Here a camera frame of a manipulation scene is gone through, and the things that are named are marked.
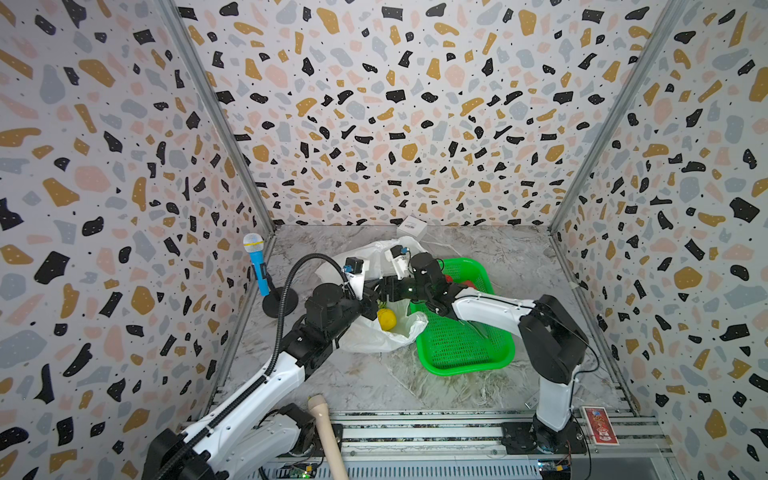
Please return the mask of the white plastic bag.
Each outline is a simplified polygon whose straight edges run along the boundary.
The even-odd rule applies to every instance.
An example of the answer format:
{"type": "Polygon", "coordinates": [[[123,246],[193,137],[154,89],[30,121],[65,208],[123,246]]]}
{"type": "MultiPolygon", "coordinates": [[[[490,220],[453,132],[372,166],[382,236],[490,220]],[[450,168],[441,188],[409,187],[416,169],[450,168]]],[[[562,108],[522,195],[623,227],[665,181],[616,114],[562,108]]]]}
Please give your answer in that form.
{"type": "MultiPolygon", "coordinates": [[[[363,247],[338,254],[333,259],[340,265],[348,257],[364,261],[365,280],[372,281],[384,276],[405,274],[405,261],[425,249],[418,240],[402,236],[395,240],[376,241],[363,247]]],[[[415,342],[428,326],[424,313],[409,314],[410,301],[383,300],[380,298],[370,320],[359,316],[339,341],[340,349],[351,353],[388,353],[415,342]]]]}

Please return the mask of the yellow lemon toy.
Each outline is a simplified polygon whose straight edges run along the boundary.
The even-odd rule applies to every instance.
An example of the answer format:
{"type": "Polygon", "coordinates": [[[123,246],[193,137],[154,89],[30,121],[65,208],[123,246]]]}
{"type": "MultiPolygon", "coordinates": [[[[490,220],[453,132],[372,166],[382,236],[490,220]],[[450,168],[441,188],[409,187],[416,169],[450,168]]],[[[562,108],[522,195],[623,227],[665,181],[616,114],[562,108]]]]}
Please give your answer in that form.
{"type": "Polygon", "coordinates": [[[379,309],[377,312],[377,319],[382,331],[391,331],[398,323],[397,315],[389,308],[379,309]]]}

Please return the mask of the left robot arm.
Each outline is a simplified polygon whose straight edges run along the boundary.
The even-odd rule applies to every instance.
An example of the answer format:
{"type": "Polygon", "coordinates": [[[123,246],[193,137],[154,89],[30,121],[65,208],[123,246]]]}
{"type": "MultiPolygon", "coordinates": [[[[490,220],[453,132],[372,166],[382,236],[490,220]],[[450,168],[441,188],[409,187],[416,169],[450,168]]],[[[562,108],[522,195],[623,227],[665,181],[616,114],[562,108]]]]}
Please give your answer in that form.
{"type": "Polygon", "coordinates": [[[317,432],[332,477],[347,478],[325,400],[311,398],[306,415],[277,405],[338,349],[355,319],[374,320],[377,311],[372,282],[316,287],[304,321],[289,332],[277,331],[264,367],[211,413],[180,433],[166,429],[150,443],[143,478],[236,479],[293,449],[309,428],[317,432]]]}

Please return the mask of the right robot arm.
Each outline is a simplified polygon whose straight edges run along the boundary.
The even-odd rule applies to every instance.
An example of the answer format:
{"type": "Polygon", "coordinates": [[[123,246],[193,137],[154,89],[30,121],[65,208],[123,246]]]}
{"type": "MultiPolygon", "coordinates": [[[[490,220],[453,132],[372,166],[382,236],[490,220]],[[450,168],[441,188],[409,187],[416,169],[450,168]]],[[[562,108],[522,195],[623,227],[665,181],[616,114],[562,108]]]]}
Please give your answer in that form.
{"type": "Polygon", "coordinates": [[[378,300],[414,301],[440,317],[481,323],[518,337],[539,376],[539,389],[531,427],[518,435],[516,447],[547,453],[579,448],[573,438],[572,397],[589,341],[559,300],[551,295],[510,299],[449,281],[429,253],[416,254],[403,273],[367,280],[364,285],[378,300]]]}

